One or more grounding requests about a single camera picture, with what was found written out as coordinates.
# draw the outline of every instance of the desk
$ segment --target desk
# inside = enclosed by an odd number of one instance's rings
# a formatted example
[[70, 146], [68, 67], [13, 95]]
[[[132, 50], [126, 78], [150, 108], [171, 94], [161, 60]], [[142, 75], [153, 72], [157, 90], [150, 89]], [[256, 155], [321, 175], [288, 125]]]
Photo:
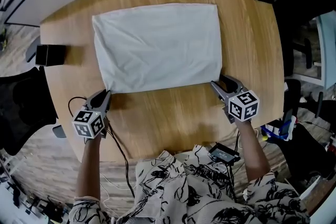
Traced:
[[[223, 69], [260, 98], [253, 126], [282, 116], [283, 63], [272, 5], [255, 0], [76, 0], [46, 18], [40, 26], [42, 44], [70, 45], [63, 66], [45, 69], [59, 122], [81, 159], [83, 139], [71, 125], [67, 104], [104, 89], [93, 43], [92, 15], [111, 10], [171, 2], [217, 4]], [[81, 100], [71, 109], [79, 109]], [[173, 89], [114, 94], [107, 114], [128, 158], [157, 156], [192, 149], [194, 144], [222, 140], [235, 129], [209, 83]], [[101, 161], [122, 161], [111, 137], [101, 143]]]

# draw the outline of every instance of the person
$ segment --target person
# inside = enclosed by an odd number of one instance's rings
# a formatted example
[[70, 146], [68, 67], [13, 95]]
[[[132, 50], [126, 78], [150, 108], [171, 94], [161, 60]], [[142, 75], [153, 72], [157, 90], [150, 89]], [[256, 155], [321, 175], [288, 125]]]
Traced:
[[[249, 181], [246, 204], [234, 202], [226, 166], [195, 145], [188, 153], [172, 156], [163, 151], [139, 162], [134, 206], [117, 223], [309, 223], [294, 189], [276, 182], [251, 123], [236, 124]], [[100, 203], [100, 140], [98, 136], [85, 145], [70, 223], [110, 223]]]

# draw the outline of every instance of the white cloth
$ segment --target white cloth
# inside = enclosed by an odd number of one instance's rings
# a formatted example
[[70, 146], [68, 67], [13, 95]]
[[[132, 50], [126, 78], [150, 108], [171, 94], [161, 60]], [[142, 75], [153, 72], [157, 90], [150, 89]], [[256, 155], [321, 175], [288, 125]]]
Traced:
[[141, 92], [218, 80], [222, 45], [217, 6], [164, 4], [93, 16], [106, 89]]

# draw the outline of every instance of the black and white floral shirt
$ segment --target black and white floral shirt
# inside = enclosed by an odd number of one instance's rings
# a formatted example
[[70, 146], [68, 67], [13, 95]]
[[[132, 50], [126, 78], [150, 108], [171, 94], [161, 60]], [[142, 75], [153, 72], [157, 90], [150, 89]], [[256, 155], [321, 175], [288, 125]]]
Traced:
[[[199, 145], [139, 162], [136, 175], [134, 206], [118, 224], [310, 222], [296, 192], [276, 182], [273, 172], [249, 183], [246, 205], [235, 203], [226, 166]], [[84, 197], [75, 199], [70, 222], [105, 224], [110, 218], [97, 200]]]

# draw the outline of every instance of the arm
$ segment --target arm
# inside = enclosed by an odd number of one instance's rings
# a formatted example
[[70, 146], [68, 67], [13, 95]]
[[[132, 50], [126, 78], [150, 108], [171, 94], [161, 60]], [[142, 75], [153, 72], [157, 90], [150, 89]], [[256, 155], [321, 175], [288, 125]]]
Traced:
[[89, 139], [85, 145], [77, 177], [76, 195], [91, 196], [100, 200], [99, 147], [101, 135]]
[[240, 131], [248, 181], [266, 175], [270, 171], [270, 166], [251, 123], [249, 121], [241, 122], [236, 120], [236, 125]]

